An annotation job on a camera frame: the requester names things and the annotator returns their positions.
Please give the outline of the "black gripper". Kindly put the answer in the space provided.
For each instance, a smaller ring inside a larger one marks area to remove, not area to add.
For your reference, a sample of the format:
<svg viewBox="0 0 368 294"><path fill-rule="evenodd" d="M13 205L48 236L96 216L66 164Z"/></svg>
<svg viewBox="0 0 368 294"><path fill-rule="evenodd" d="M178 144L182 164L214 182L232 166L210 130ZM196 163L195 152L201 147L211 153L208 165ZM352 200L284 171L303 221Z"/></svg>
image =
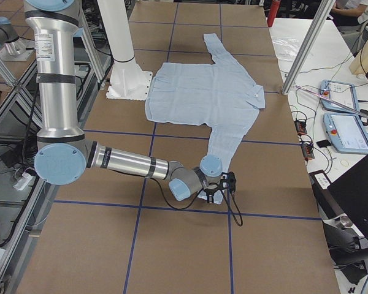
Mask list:
<svg viewBox="0 0 368 294"><path fill-rule="evenodd" d="M222 202L223 200L223 183L211 183L208 187L203 189L205 199L207 202Z"/></svg>

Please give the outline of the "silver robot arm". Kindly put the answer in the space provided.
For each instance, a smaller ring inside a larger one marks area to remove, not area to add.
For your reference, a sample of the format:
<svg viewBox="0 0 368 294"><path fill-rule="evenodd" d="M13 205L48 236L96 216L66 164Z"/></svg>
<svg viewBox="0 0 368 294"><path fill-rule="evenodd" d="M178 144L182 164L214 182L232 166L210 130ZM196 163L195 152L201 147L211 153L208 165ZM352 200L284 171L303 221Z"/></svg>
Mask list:
<svg viewBox="0 0 368 294"><path fill-rule="evenodd" d="M33 41L23 41L10 20L0 17L0 58L3 61L26 62L33 50Z"/></svg>
<svg viewBox="0 0 368 294"><path fill-rule="evenodd" d="M205 192L213 203L217 191L227 188L221 160L202 158L194 168L130 153L85 138L78 125L73 38L79 29L80 1L25 1L25 18L34 31L40 89L42 127L34 159L37 174L46 182L65 185L85 169L99 167L133 176L166 179L177 200Z"/></svg>

